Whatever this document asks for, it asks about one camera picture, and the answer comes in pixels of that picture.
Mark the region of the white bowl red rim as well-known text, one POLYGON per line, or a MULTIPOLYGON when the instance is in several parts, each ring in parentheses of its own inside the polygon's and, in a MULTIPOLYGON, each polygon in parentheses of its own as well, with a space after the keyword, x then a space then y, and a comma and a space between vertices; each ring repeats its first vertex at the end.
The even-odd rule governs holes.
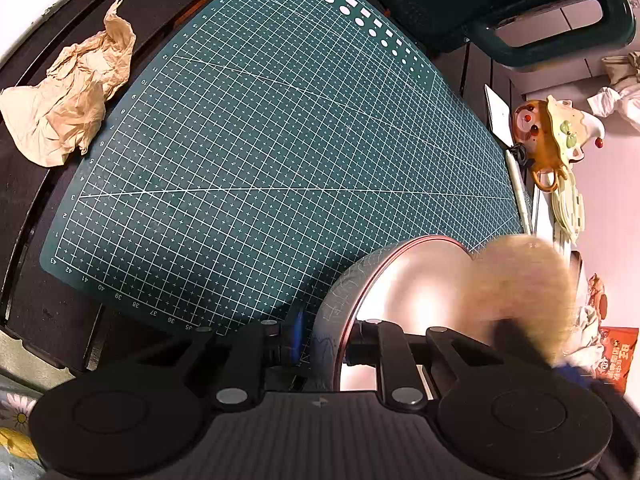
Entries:
POLYGON ((371 252, 352 264, 324 296, 310 343, 310 388, 373 387, 371 372, 344 372, 355 324, 385 321, 423 336, 433 326, 462 330, 462 299, 472 255, 456 240, 425 235, 371 252))

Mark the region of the beige oval sponge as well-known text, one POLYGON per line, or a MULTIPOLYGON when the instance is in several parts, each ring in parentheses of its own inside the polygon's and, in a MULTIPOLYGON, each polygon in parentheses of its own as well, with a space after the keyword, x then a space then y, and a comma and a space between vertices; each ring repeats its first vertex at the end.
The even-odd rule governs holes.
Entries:
POLYGON ((460 332, 495 341, 501 320, 513 320, 549 364, 559 361, 575 318, 575 281, 552 244, 533 235, 498 237, 480 250, 460 300, 460 332))

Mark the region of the orange snack packet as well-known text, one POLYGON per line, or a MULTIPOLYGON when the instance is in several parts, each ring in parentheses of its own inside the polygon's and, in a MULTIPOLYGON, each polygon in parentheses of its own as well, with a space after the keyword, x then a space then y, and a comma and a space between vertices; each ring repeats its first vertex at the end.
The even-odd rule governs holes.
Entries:
POLYGON ((609 382, 619 393, 626 392, 638 338, 637 327, 600 328, 602 356, 596 367, 597 378, 609 382))

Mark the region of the pale green container lid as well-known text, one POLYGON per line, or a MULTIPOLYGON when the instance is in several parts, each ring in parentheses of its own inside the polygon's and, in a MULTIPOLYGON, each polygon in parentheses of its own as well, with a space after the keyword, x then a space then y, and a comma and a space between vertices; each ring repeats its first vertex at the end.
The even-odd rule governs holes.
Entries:
POLYGON ((576 244, 585 229, 586 214, 582 194, 572 172, 567 179, 559 178, 558 187, 551 193, 551 205, 555 222, 568 239, 576 244))

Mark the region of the white pen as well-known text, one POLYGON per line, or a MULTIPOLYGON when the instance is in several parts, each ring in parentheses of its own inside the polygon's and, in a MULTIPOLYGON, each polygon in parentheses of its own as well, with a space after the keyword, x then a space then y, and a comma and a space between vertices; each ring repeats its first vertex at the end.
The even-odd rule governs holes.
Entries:
POLYGON ((506 169, 508 170, 510 181, 515 197, 516 208, 520 216, 522 230, 525 234, 532 234, 532 222, 530 222, 530 214, 527 208, 525 185, 522 179, 520 166, 509 150, 504 152, 506 160, 506 169))

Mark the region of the green cutting mat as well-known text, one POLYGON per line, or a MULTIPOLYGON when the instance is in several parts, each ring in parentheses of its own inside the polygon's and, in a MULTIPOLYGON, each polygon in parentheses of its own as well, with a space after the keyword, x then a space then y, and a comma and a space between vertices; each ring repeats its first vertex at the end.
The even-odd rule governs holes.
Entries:
POLYGON ((79 165, 43 270, 165 330, 314 315, 375 249, 521 229, 501 148, 366 0, 214 0, 79 165))

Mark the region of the orange pig teapot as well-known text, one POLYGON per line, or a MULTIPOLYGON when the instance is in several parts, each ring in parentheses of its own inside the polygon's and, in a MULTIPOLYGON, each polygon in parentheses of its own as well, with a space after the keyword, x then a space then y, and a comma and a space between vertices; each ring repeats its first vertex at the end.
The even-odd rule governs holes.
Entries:
POLYGON ((605 138, 599 118, 551 94, 514 110, 511 132, 513 142, 524 148, 526 167, 536 187, 546 193, 570 178, 572 165, 584 159, 582 148, 589 140, 603 148, 605 138))

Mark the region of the white card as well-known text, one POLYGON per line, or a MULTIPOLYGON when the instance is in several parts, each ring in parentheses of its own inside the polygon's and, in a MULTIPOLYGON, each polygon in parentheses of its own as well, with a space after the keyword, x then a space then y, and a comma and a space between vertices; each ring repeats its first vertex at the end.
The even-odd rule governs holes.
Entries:
POLYGON ((511 132, 510 107, 488 84, 484 85, 485 100, 487 104, 488 128, 498 141, 506 148, 512 148, 513 138, 511 132))

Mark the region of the white crumpled cloth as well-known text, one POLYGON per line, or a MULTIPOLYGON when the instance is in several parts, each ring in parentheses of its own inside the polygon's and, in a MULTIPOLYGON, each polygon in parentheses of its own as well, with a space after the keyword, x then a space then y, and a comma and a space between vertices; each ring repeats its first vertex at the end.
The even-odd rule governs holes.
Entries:
POLYGON ((610 84, 587 102, 592 114, 601 118, 614 113, 639 130, 640 56, 638 51, 601 58, 610 84))

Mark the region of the crumpled brown paper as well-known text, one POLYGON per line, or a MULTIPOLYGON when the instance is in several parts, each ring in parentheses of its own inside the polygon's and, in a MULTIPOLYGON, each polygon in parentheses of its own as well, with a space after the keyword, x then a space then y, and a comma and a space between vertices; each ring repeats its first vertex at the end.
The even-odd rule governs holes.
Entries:
POLYGON ((137 36, 118 15, 115 0, 104 29, 62 49, 35 86, 1 91, 1 114, 16 148, 41 167, 65 164, 69 154, 85 155, 105 118, 105 103, 129 79, 137 36))

